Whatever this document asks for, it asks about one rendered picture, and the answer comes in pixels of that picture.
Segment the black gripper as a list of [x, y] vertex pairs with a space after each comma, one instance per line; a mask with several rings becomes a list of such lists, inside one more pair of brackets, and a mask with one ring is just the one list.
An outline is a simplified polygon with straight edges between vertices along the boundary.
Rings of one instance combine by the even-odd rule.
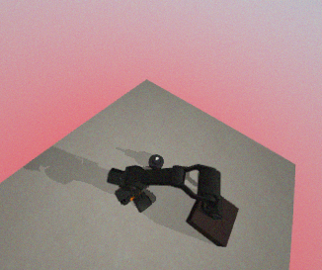
[[144, 191], [141, 192], [141, 190], [142, 189], [139, 189], [137, 191], [129, 191], [131, 195], [134, 194], [134, 198], [132, 200], [140, 213], [142, 213], [152, 204], [148, 195], [146, 195]]

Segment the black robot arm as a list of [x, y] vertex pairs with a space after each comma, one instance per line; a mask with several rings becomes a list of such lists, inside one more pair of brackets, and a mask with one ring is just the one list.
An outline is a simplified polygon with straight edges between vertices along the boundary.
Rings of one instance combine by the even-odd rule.
[[[186, 173], [197, 170], [200, 172], [198, 193], [185, 185]], [[128, 166], [125, 171], [112, 168], [108, 173], [109, 183], [119, 185], [116, 190], [118, 200], [122, 205], [130, 202], [129, 191], [146, 189], [146, 186], [171, 186], [183, 189], [191, 198], [200, 200], [201, 213], [214, 220], [223, 220], [223, 198], [220, 196], [220, 173], [215, 168], [204, 165], [173, 168], [148, 169], [140, 166]]]

